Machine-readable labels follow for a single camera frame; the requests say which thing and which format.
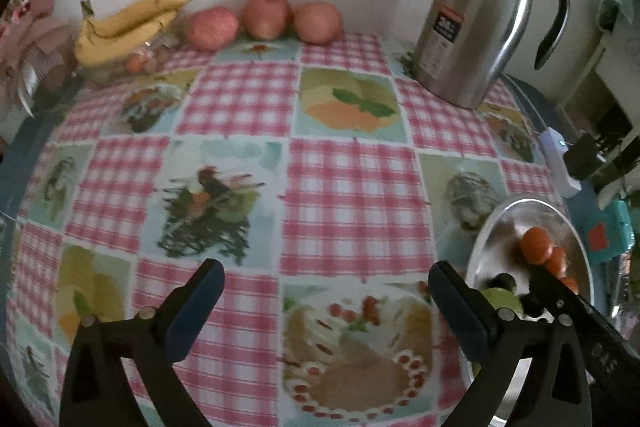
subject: white device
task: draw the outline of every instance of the white device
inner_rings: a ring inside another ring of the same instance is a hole
[[[569,150],[564,137],[555,129],[547,127],[540,135],[540,147],[551,171],[554,187],[563,198],[573,198],[580,192],[580,182],[569,175],[564,164],[564,153]]]

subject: banana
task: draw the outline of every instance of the banana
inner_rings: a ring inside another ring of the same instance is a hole
[[[124,58],[161,32],[177,15],[177,10],[164,12],[137,28],[111,39],[97,36],[91,23],[85,19],[82,21],[80,35],[76,40],[78,63],[85,68],[96,68],[112,60]]]
[[[95,35],[109,39],[130,32],[132,29],[163,12],[178,10],[190,1],[191,0],[139,0],[100,21],[92,16],[93,13],[91,10],[86,20],[93,27]]]

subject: table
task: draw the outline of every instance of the table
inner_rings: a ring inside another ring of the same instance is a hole
[[[563,203],[504,83],[465,110],[399,59],[363,34],[241,40],[81,94],[31,174],[6,301],[40,425],[80,317],[157,306],[205,257],[225,292],[175,370],[213,425],[432,426],[452,410],[460,351],[428,269],[462,272],[511,193]]]

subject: metal bowl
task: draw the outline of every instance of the metal bowl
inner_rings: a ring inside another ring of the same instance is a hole
[[[551,240],[566,251],[567,275],[574,277],[582,297],[593,304],[593,280],[587,254],[571,222],[553,204],[538,196],[518,194],[498,205],[478,234],[466,270],[470,288],[485,289],[498,273],[510,273],[516,281],[516,295],[529,293],[529,265],[520,253],[520,239],[532,227],[545,229]],[[549,321],[553,317],[545,312]],[[471,364],[464,356],[463,371],[467,386],[473,380]],[[530,359],[521,360],[492,425],[503,427],[520,394]]]

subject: stainless steel pitcher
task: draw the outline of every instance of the stainless steel pitcher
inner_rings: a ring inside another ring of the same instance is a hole
[[[513,55],[529,21],[532,0],[433,0],[415,49],[415,78],[432,93],[474,108]],[[558,45],[569,17],[569,0],[536,54],[539,70]]]

